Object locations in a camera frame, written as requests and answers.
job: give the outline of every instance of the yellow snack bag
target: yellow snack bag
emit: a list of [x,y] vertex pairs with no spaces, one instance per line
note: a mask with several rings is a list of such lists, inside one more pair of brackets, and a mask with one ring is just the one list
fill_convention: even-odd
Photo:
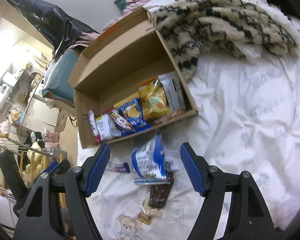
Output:
[[158,76],[142,82],[138,87],[142,103],[143,118],[146,121],[158,119],[170,113],[167,96]]

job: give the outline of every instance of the green cloth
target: green cloth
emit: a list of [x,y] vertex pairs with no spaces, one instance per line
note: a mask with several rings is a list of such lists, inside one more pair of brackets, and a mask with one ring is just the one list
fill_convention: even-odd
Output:
[[126,0],[115,0],[114,4],[119,8],[121,13],[123,13],[123,10],[127,7]]

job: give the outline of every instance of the metal screw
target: metal screw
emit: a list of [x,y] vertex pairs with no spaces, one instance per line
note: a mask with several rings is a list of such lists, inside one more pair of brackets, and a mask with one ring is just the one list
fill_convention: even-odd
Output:
[[209,167],[209,171],[211,171],[211,172],[216,172],[217,170],[218,170],[218,167],[217,167],[217,166],[211,165],[211,166]]
[[47,173],[47,172],[44,172],[44,173],[42,173],[42,174],[40,175],[40,177],[41,177],[42,179],[45,179],[46,177],[48,177],[48,173]]
[[249,178],[251,176],[250,172],[248,172],[248,171],[244,171],[242,174],[246,178]]
[[78,173],[78,172],[81,171],[81,167],[80,166],[76,166],[72,170],[73,170],[73,172]]

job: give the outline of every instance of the leopard print blanket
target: leopard print blanket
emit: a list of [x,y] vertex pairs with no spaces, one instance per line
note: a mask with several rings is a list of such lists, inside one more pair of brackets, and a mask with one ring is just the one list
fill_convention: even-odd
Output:
[[214,46],[239,59],[247,58],[240,44],[260,45],[265,58],[299,54],[296,35],[262,8],[242,0],[180,0],[150,14],[187,81],[200,51]]

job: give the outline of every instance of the white bed sheet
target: white bed sheet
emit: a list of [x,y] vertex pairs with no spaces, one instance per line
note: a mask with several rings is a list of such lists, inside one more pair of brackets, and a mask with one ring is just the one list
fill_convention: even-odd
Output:
[[[293,24],[300,30],[300,21],[293,19]],[[224,172],[250,171],[274,225],[285,229],[300,208],[300,59],[279,67],[260,59],[251,66],[221,53],[201,54],[188,86],[198,116],[161,130],[165,154],[178,158],[180,171],[174,175],[164,217],[150,226],[142,224],[137,235],[142,240],[187,239],[203,198],[194,192],[180,161],[184,142]],[[112,144],[111,158],[131,163],[133,146],[133,139]],[[96,149],[82,150],[78,140],[78,165]],[[146,190],[133,184],[131,174],[105,172],[88,198],[104,240],[121,239],[119,216],[135,218]],[[223,236],[230,198],[227,193],[215,239]]]

